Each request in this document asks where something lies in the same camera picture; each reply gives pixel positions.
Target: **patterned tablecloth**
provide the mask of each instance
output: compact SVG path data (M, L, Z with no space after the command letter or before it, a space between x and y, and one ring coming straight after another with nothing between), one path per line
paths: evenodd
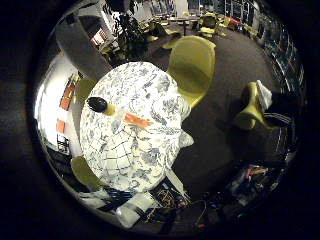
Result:
M110 187L132 193L154 188L182 147L193 144L181 129L191 109L166 72L148 62L123 64L106 74L89 97L102 97L150 119L146 128L92 111L85 104L80 144L92 171Z

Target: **gray floor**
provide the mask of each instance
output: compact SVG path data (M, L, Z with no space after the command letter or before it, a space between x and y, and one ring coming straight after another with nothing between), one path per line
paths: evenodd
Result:
M193 198L219 189L238 161L270 154L270 141L278 138L277 133L259 126L251 132L232 127L233 117L243 107L240 96L248 82L260 79L272 90L279 86L274 80L271 63L253 40L241 33L223 31L226 37L209 39L217 46L212 87L183 123L183 129L193 136L195 143L182 149L174 163L174 171ZM145 59L162 70L167 69L170 56L170 51L160 47L165 41L159 39L151 43Z

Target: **yellow chair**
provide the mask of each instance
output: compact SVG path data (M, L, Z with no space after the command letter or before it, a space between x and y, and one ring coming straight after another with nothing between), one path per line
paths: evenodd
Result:
M167 72L192 108L206 95L212 83L215 46L204 38L187 36L180 38L172 49Z
M153 36L151 33L155 30L156 28L156 22L155 21L150 21L149 22L149 32L147 36L147 42L153 42L158 39L158 37Z
M181 32L165 29L160 23L156 23L155 28L157 29L160 37L165 37L168 35L171 36L171 39L162 46L164 49L172 49L176 42L182 37Z
M247 104L246 107L237 114L233 120L233 124L243 130L252 130L258 121L267 129L277 128L266 121L261 111L258 98L258 90L256 82L249 82L242 92L242 100Z
M190 13L189 12L182 12L182 16L189 17ZM183 26L184 24L189 25L190 22L189 21L185 21L185 23L184 23L183 21L178 21L178 25Z
M243 25L243 28L245 29L245 30L247 30L249 33L250 33L250 35L252 35L252 36L257 36L257 34L258 34L258 31L257 30L255 30L255 29L253 29L251 26L249 26L248 24L244 24Z
M205 15L202 17L200 34L205 37L212 37L216 32L217 18L215 15Z
M221 19L221 21L219 21L219 26L220 27L225 27L227 28L229 26L229 23L230 23L230 18L224 16L224 18Z
M76 179L94 191L105 184L92 172L83 156L74 157L71 159L71 169Z
M74 91L74 97L76 101L79 101L80 103L84 104L85 100L87 99L91 90L94 88L96 84L96 81L87 78L83 78L80 81L78 81L76 83Z

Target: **orange paper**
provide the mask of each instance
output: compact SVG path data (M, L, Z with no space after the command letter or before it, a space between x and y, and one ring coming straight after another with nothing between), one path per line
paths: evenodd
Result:
M147 119L138 117L137 115L134 115L132 113L126 113L124 120L139 127L147 127L151 125L151 123Z

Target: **person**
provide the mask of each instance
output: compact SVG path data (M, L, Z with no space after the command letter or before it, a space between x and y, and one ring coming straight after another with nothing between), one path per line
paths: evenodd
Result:
M300 129L301 101L293 92L272 92L257 80L257 91L260 106L265 119L272 125L287 127L289 144L292 148L296 146L297 130Z

